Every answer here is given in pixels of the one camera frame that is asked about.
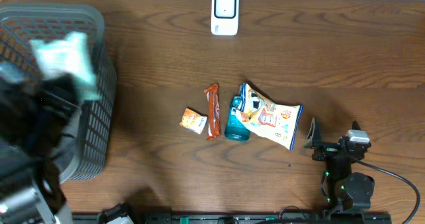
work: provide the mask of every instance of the gray plastic basket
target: gray plastic basket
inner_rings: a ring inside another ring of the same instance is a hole
[[[87,5],[0,5],[0,62],[16,64],[30,80],[25,87],[28,93],[35,92],[42,80],[28,41],[62,39],[71,31],[88,35],[97,90],[102,99],[84,103],[64,130],[76,138],[64,137],[56,149],[55,154],[60,157],[55,162],[62,171],[61,182],[67,179],[92,179],[104,167],[117,76],[103,43],[103,16],[97,9]]]

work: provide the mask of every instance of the wooden table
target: wooden table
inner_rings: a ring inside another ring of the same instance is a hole
[[[211,0],[6,0],[85,3],[106,22],[118,71],[109,157],[100,177],[67,182],[74,211],[130,200],[174,211],[279,211],[326,204],[324,163],[303,149],[311,118],[337,141],[353,120],[372,140],[365,161],[425,191],[425,6],[421,1],[241,0],[239,32],[210,32]],[[188,106],[207,113],[220,84],[222,130],[245,80],[276,102],[303,104],[295,150],[252,134],[241,144],[179,126]],[[405,183],[374,177],[371,211],[393,223],[411,212]],[[425,222],[422,205],[412,223]]]

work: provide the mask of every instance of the water bottle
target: water bottle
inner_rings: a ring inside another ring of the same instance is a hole
[[[242,99],[239,96],[235,96],[233,101],[230,103],[230,112],[228,113],[227,126],[224,135],[229,140],[245,142],[250,138],[250,131],[246,129],[245,126],[236,118],[236,109],[241,102]]]

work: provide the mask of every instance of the snack wrapper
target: snack wrapper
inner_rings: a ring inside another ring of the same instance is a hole
[[[239,95],[242,102],[236,118],[251,132],[292,151],[303,106],[275,104],[246,83],[240,86]]]
[[[205,124],[207,123],[207,117],[201,116],[200,114],[186,108],[183,117],[181,118],[180,126],[185,127],[194,131],[197,134],[201,134],[204,130]]]
[[[208,100],[208,137],[216,138],[220,136],[220,104],[218,103],[218,84],[214,84],[205,91]]]

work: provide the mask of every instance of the black plastic part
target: black plastic part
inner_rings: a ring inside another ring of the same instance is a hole
[[[341,200],[344,211],[362,212],[371,208],[374,188],[373,178],[362,173],[352,173],[335,183],[335,195]]]
[[[327,176],[327,194],[331,200],[329,204],[331,207],[335,207],[339,202],[335,193],[335,185],[337,181],[351,175],[351,160],[343,152],[337,152],[336,156],[325,160],[325,165],[329,172],[329,176]]]
[[[127,203],[118,204],[115,207],[103,211],[96,215],[91,214],[73,214],[72,219],[75,224],[105,224],[119,217],[129,216],[134,221],[134,215]]]
[[[324,162],[326,158],[333,157],[337,154],[341,146],[337,143],[322,142],[319,123],[314,117],[311,121],[311,127],[304,148],[314,148],[312,155],[313,160]]]
[[[391,224],[391,216],[389,214],[369,214],[369,213],[357,213],[357,214],[333,214],[331,220],[325,220],[321,214],[318,213],[304,213],[308,220],[318,223],[329,222],[329,223],[346,223],[346,224]],[[276,213],[273,214],[198,214],[198,215],[174,215],[170,213],[149,213],[144,215],[145,224],[180,224],[180,218],[188,217],[189,224],[222,224],[223,221],[237,220],[239,224],[255,224],[261,223],[270,218],[274,218],[274,221],[279,220]],[[301,221],[304,219],[301,213],[290,213],[286,212],[282,215],[283,220],[296,220]]]
[[[37,105],[32,96],[20,89],[21,84],[9,84],[0,78],[0,120],[6,121],[0,122],[2,144],[21,145],[34,123]]]
[[[355,143],[349,141],[347,137],[344,137],[344,142],[347,147],[347,151],[358,160],[364,159],[368,148],[372,146],[370,142],[368,144]]]
[[[351,124],[351,129],[352,130],[361,130],[360,125],[357,121],[353,121],[353,123]]]
[[[76,90],[69,74],[43,83],[33,102],[39,107],[35,123],[25,138],[23,148],[36,156],[49,156],[62,135],[71,115],[78,108]]]
[[[321,176],[321,185],[320,185],[320,190],[321,190],[321,193],[322,193],[324,196],[326,196],[326,197],[327,197],[327,193],[326,193],[326,189],[325,189],[326,173],[327,173],[327,171],[325,170],[325,171],[323,172],[323,175]]]

